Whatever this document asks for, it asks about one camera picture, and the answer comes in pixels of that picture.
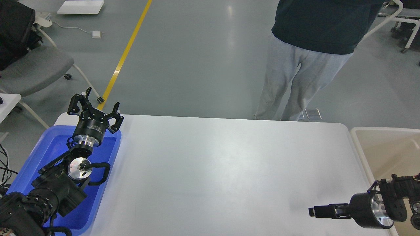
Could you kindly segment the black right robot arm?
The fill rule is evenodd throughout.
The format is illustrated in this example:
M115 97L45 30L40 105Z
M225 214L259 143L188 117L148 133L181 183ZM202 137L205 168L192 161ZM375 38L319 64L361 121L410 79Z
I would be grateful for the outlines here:
M409 203L411 216L405 200ZM419 175L397 176L375 180L363 193L354 194L349 203L318 205L308 209L315 218L353 219L360 227L391 229L395 222L410 219L419 230L420 183Z

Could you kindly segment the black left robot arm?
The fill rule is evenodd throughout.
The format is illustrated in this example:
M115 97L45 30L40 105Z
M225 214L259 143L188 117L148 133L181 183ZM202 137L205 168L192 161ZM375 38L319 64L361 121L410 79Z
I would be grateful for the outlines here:
M111 164L92 163L88 158L102 144L107 130L120 130L124 117L119 102L109 114L94 108L88 99L91 89L75 94L69 103L67 113L78 116L78 124L67 140L68 151L38 170L27 195L12 192L1 197L2 236L54 236L56 232L71 236L68 227L54 226L54 220L86 199L85 187L107 181Z

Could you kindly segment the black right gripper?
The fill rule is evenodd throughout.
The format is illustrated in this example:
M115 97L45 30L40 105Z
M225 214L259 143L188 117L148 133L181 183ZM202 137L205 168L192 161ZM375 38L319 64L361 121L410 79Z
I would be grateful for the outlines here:
M381 194L354 194L350 203L320 205L308 208L315 218L349 219L360 226L374 229L390 229L394 221L388 216Z

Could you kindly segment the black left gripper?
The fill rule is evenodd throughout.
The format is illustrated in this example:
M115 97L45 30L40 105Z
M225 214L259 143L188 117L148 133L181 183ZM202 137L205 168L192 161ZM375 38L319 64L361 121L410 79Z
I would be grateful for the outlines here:
M78 124L72 135L73 141L82 144L87 143L91 147L98 147L102 144L106 129L110 133L120 130L124 117L119 112L120 102L115 103L111 113L106 114L102 111L93 111L88 96L92 88L88 87L84 94L75 94L70 100L67 110L69 115L79 116Z

